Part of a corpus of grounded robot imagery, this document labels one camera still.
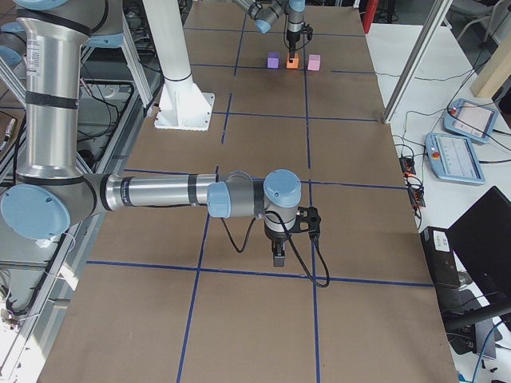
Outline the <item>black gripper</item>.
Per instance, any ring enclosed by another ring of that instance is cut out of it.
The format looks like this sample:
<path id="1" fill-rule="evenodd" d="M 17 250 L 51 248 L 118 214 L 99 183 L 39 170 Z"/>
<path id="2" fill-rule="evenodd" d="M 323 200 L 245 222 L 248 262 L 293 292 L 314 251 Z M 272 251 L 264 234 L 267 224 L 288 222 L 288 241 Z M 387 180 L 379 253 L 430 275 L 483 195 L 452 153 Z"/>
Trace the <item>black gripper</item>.
<path id="1" fill-rule="evenodd" d="M 289 61 L 295 60 L 296 45 L 300 40 L 300 32 L 286 32 L 287 47 L 289 48 Z"/>
<path id="2" fill-rule="evenodd" d="M 289 236 L 285 232 L 273 231 L 269 227 L 264 228 L 264 233 L 271 240 L 271 251 L 273 257 L 273 267 L 285 266 L 285 242 Z"/>

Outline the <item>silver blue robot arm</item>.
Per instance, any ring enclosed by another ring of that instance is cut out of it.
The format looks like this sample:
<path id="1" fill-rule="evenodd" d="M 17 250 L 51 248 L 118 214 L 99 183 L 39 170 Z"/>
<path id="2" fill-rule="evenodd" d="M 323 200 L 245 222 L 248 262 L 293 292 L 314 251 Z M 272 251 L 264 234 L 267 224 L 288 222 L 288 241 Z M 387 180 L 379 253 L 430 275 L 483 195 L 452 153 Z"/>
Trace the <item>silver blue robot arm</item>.
<path id="1" fill-rule="evenodd" d="M 296 45 L 300 37 L 303 34 L 308 34 L 308 39 L 311 39 L 311 28 L 304 21 L 305 1 L 272 1 L 267 7 L 259 1 L 234 0 L 233 2 L 254 21 L 256 29 L 262 34 L 269 32 L 281 16 L 287 18 L 285 42 L 287 43 L 289 62 L 295 58 L 296 52 L 299 50 Z"/>
<path id="2" fill-rule="evenodd" d="M 48 239 L 90 216 L 123 207 L 205 206 L 219 219 L 263 219 L 273 262 L 299 229 L 301 184 L 288 170 L 254 181 L 244 172 L 156 178 L 85 174 L 77 168 L 81 50 L 92 38 L 124 41 L 119 1 L 20 1 L 27 36 L 26 159 L 1 199 L 2 218 L 18 235 Z"/>

